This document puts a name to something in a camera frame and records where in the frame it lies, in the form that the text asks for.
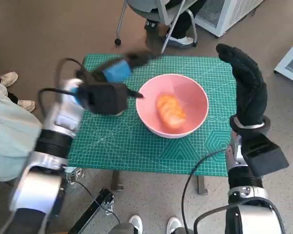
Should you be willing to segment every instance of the orange food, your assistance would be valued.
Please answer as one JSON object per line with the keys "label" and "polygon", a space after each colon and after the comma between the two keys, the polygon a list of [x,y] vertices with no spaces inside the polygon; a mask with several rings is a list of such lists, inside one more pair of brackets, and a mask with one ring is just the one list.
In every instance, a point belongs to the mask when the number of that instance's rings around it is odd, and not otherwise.
{"label": "orange food", "polygon": [[186,113],[174,95],[162,94],[156,102],[157,110],[163,123],[171,128],[178,129],[186,121]]}

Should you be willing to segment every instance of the bowl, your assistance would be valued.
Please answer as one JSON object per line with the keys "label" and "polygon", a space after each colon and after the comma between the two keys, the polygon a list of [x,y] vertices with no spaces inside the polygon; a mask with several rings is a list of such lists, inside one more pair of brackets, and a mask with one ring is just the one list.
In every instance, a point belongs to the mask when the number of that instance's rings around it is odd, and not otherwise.
{"label": "bowl", "polygon": [[[139,91],[144,98],[136,100],[141,121],[153,133],[164,138],[181,138],[197,130],[209,112],[209,100],[204,89],[194,80],[179,74],[165,74],[148,80]],[[173,94],[180,101],[187,119],[172,130],[166,127],[158,114],[156,100],[161,94]]]}

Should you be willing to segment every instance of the cutting mat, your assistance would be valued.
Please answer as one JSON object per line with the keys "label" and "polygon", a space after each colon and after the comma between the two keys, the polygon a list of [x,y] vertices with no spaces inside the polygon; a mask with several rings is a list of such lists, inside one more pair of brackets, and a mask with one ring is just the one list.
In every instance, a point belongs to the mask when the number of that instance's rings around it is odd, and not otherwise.
{"label": "cutting mat", "polygon": [[[117,55],[91,54],[84,66],[93,70]],[[197,161],[226,148],[230,140],[229,117],[235,113],[235,80],[230,65],[218,58],[164,56],[134,70],[126,84],[139,90],[150,78],[182,74],[201,84],[209,97],[204,124],[188,137],[164,139],[140,121],[135,100],[119,117],[85,112],[69,155],[70,166],[158,173],[189,174]],[[224,153],[204,162],[197,175],[227,176]]]}

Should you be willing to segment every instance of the floor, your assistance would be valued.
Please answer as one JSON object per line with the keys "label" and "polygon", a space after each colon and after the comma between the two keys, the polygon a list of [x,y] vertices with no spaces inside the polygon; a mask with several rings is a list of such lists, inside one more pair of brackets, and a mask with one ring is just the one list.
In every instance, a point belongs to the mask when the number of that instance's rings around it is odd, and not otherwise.
{"label": "floor", "polygon": [[[126,10],[121,31],[122,46],[115,47],[115,31],[122,0],[0,0],[0,73],[16,71],[20,79],[11,91],[21,99],[36,100],[37,91],[53,86],[57,61],[74,57],[80,61],[89,53],[122,53],[134,48],[159,50],[160,40],[146,35],[144,20]],[[287,156],[289,168],[264,177],[270,199],[279,208],[287,233],[293,234],[293,82],[275,75],[274,67],[293,45],[293,0],[265,1],[254,17],[247,16],[223,37],[197,27],[198,47],[188,50],[167,49],[170,55],[216,56],[217,43],[239,47],[253,57],[262,69],[268,85],[271,140],[277,142]],[[63,73],[72,77],[74,65]],[[46,105],[52,97],[45,98]],[[41,117],[39,109],[34,112]],[[187,177],[152,173],[126,172],[126,190],[116,194],[115,213],[121,221],[140,214],[144,233],[165,233],[171,216],[181,218],[181,192]],[[81,181],[96,194],[109,187],[110,171],[87,170]],[[195,181],[186,196],[186,218],[189,226],[204,211],[226,204],[226,178],[207,177],[209,195],[198,196]],[[8,216],[7,200],[11,187],[0,183],[0,226]],[[61,215],[51,225],[53,232],[67,231],[90,204],[91,198],[78,184],[69,187]],[[85,234],[107,233],[115,224],[112,216],[101,212],[89,224]],[[224,233],[225,214],[219,213],[202,221],[200,233]]]}

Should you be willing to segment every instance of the white shoe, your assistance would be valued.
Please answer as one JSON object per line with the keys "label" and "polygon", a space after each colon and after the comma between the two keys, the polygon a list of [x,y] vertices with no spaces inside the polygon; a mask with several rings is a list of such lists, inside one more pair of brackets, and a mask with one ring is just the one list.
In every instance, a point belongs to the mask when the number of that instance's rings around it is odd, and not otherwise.
{"label": "white shoe", "polygon": [[129,223],[131,223],[137,230],[138,234],[142,234],[142,220],[140,216],[134,215],[130,218]]}
{"label": "white shoe", "polygon": [[19,78],[18,74],[16,72],[9,72],[7,74],[4,74],[0,76],[1,79],[1,84],[4,85],[5,87],[9,87],[12,84],[15,83]]}
{"label": "white shoe", "polygon": [[172,217],[169,219],[167,228],[166,228],[166,234],[171,234],[173,233],[177,228],[181,228],[181,222],[179,219]]}
{"label": "white shoe", "polygon": [[32,112],[36,108],[35,102],[29,100],[19,100],[18,105],[29,112]]}
{"label": "white shoe", "polygon": [[170,37],[168,42],[170,45],[175,45],[178,47],[189,47],[189,46],[193,45],[194,39],[187,37],[187,36],[185,36],[184,38],[180,38],[180,39]]}

